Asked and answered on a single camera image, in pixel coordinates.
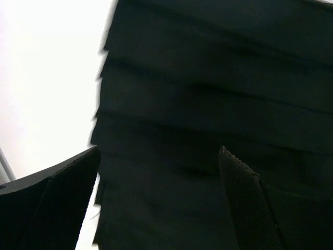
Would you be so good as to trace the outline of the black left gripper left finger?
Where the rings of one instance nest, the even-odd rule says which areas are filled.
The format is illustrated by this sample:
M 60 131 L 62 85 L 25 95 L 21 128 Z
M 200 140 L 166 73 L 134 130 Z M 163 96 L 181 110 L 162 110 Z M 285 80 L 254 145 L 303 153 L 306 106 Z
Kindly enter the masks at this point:
M 93 146 L 1 184 L 1 249 L 75 249 L 99 164 L 100 152 Z

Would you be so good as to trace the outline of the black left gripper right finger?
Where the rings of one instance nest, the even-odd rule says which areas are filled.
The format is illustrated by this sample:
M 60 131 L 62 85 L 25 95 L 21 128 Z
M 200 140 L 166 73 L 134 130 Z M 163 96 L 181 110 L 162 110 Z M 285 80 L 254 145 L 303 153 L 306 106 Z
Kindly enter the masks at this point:
M 332 194 L 282 190 L 225 147 L 219 168 L 239 249 L 332 249 Z

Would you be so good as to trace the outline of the black pleated skirt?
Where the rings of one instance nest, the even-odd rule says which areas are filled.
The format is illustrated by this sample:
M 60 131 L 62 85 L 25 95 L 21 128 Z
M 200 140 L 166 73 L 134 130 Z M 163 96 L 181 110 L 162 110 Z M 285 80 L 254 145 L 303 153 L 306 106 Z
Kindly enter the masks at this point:
M 104 50 L 99 249 L 239 249 L 222 147 L 332 194 L 332 4 L 118 1 Z

